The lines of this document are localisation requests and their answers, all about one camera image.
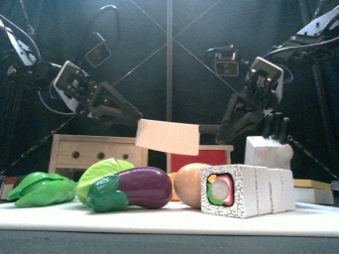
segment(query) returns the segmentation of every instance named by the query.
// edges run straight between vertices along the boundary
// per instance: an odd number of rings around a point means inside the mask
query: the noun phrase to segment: white knife block
[[[281,145],[276,140],[261,136],[246,137],[245,165],[289,170],[292,154],[288,144]]]

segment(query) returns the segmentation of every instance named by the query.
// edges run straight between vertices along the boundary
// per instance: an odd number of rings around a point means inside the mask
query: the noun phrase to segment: cable
[[[26,39],[29,40],[29,42],[30,42],[30,44],[31,44],[31,46],[33,46],[33,48],[34,48],[34,51],[35,51],[35,54],[37,54],[37,60],[38,60],[38,62],[42,60],[41,59],[41,54],[39,54],[39,50],[38,50],[38,48],[37,48],[37,45],[35,45],[35,42],[34,42],[34,40],[31,39],[31,37],[26,34],[26,32],[19,28],[19,27],[17,27],[17,25],[10,21],[10,20],[7,20],[1,14],[0,14],[0,18],[2,18],[15,29],[17,29],[17,31],[26,37]]]
[[[262,58],[266,59],[268,57],[276,55],[276,54],[280,54],[282,52],[290,52],[290,51],[308,51],[308,50],[312,50],[312,49],[317,49],[317,48],[321,48],[324,46],[328,46],[329,44],[334,44],[339,42],[339,37],[328,40],[328,41],[324,41],[324,42],[320,42],[317,44],[310,44],[310,45],[301,45],[301,46],[294,46],[294,47],[285,47],[285,48],[281,48],[281,49],[277,49],[269,53],[266,53]]]
[[[54,110],[53,108],[50,108],[49,105],[46,104],[46,102],[43,101],[43,98],[42,98],[42,95],[41,95],[39,90],[37,91],[37,94],[38,94],[38,98],[39,98],[39,101],[41,101],[42,105],[46,107],[46,109],[47,109],[50,112],[53,112],[53,113],[55,113],[55,114],[59,114],[59,115],[76,115],[74,113],[59,112],[59,111]]]
[[[114,43],[109,47],[109,49],[113,50],[113,48],[114,48],[114,46],[116,46],[116,44],[117,44],[117,42],[120,40],[120,18],[118,18],[117,9],[116,9],[116,7],[113,5],[105,5],[105,6],[102,6],[98,9],[98,11],[93,14],[90,19],[88,20],[86,25],[85,25],[82,39],[81,39],[81,44],[84,43],[84,41],[86,39],[89,28],[90,28],[92,24],[94,23],[96,19],[102,15],[102,13],[106,12],[106,11],[113,11],[113,13],[114,13],[116,38],[114,38]],[[80,56],[80,54],[81,54],[81,50],[78,50],[78,53],[76,54],[76,58]]]

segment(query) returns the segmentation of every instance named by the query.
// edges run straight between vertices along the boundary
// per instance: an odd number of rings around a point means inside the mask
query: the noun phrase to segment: red box
[[[166,173],[177,172],[190,163],[205,163],[210,166],[226,165],[230,163],[230,152],[233,146],[201,145],[198,146],[198,155],[166,155]]]

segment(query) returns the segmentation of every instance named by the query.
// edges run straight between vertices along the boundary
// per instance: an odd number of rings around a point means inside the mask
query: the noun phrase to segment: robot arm
[[[89,20],[89,24],[92,24],[97,15],[106,10],[116,12],[113,6],[104,6]],[[5,27],[2,20],[29,40],[34,48],[33,51],[17,39],[13,31]],[[93,67],[97,67],[109,57],[112,48],[106,46],[98,33],[93,33],[93,38],[93,46],[84,54],[84,58]],[[97,118],[102,123],[109,125],[136,124],[141,118],[141,113],[113,87],[105,81],[96,82],[85,71],[69,61],[62,66],[42,62],[33,40],[1,15],[0,39],[0,61],[1,65],[6,66],[6,71],[1,75],[3,74],[11,80],[23,81],[27,83],[29,88],[38,88],[37,86],[41,83],[49,83],[51,81],[53,89],[74,114]]]
[[[262,58],[254,59],[244,89],[232,95],[228,104],[216,136],[217,144],[228,144],[234,137],[254,129],[261,118],[277,106],[281,99],[282,69],[272,61],[298,61],[317,49],[337,47],[337,35],[339,6],[313,19],[296,35]]]
[[[97,118],[105,124],[134,125],[141,118],[108,82],[97,83],[69,61],[53,80],[53,87],[73,113]]]

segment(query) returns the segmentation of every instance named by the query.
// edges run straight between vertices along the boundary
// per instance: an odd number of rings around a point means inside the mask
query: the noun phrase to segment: knife handle
[[[273,114],[273,133],[270,138],[278,139],[278,133],[280,133],[280,118],[281,118],[281,112],[274,112]]]
[[[266,139],[269,136],[269,130],[270,130],[270,121],[273,119],[273,114],[269,113],[265,117],[264,117],[264,123],[262,123],[262,130],[261,130],[261,137],[262,139]]]
[[[280,123],[280,134],[278,134],[278,143],[281,145],[285,144],[288,122],[289,122],[289,118],[282,117],[281,123]]]

